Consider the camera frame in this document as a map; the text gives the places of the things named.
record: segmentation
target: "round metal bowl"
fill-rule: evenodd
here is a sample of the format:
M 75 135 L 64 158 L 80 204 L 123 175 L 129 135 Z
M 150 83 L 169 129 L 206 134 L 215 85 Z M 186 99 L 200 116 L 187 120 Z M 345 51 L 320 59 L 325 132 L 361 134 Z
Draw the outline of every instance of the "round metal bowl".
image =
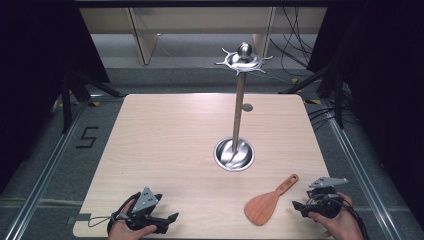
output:
M 214 158 L 216 163 L 221 168 L 231 172 L 239 172 L 249 168 L 255 159 L 255 151 L 252 145 L 239 138 L 235 154 L 232 146 L 232 138 L 225 138 L 215 146 Z

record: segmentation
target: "wooden spatula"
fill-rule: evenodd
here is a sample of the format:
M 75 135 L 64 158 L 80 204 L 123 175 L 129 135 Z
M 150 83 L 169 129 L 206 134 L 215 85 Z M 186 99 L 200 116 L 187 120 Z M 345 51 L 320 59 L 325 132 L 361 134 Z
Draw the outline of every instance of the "wooden spatula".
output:
M 264 225 L 272 216 L 278 199 L 293 184 L 299 180 L 299 176 L 292 174 L 275 191 L 252 198 L 245 206 L 244 213 L 255 225 Z

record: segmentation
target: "spatula handle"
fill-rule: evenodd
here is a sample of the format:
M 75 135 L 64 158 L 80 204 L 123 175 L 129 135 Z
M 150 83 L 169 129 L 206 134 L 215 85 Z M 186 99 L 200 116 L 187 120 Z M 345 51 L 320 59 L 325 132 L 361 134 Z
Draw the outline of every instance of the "spatula handle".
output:
M 283 195 L 291 186 L 293 186 L 297 180 L 299 180 L 299 176 L 297 174 L 292 174 L 288 177 L 280 186 L 278 186 L 277 190 L 275 190 L 279 196 Z

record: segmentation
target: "wooden table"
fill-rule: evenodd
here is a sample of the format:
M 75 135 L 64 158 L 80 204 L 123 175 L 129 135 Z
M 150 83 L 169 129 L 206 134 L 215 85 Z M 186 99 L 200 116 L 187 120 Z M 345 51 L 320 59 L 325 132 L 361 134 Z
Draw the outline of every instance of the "wooden table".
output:
M 80 214 L 110 216 L 145 186 L 163 194 L 153 216 L 179 212 L 167 234 L 149 238 L 317 239 L 324 228 L 293 209 L 306 202 L 308 184 L 328 176 L 301 98 L 245 94 L 240 137 L 255 150 L 252 166 L 229 172 L 214 160 L 215 145 L 232 136 L 234 94 L 129 95 L 113 127 Z M 300 180 L 279 199 L 264 226 L 243 208 L 274 191 L 290 174 Z M 105 237 L 107 222 L 89 228 L 77 221 L 78 237 Z

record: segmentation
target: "human hand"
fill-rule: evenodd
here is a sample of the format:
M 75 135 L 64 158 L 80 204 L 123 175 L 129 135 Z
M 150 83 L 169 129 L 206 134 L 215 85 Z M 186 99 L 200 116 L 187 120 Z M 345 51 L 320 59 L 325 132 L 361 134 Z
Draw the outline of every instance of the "human hand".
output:
M 352 198 L 338 192 L 338 194 L 350 205 L 352 205 Z M 335 218 L 326 218 L 319 213 L 309 212 L 308 216 L 316 222 L 321 223 L 327 231 L 323 237 L 334 237 L 336 240 L 363 240 L 361 229 L 358 222 L 352 214 L 345 208 L 340 209 L 340 213 Z
M 122 209 L 122 213 L 127 213 L 128 209 L 130 208 L 131 204 L 134 202 L 134 199 L 129 201 L 127 205 Z M 150 225 L 147 227 L 144 227 L 140 230 L 133 231 L 128 228 L 127 224 L 124 220 L 118 220 L 113 224 L 108 240 L 139 240 L 140 238 L 147 236 L 154 231 L 156 231 L 155 225 Z

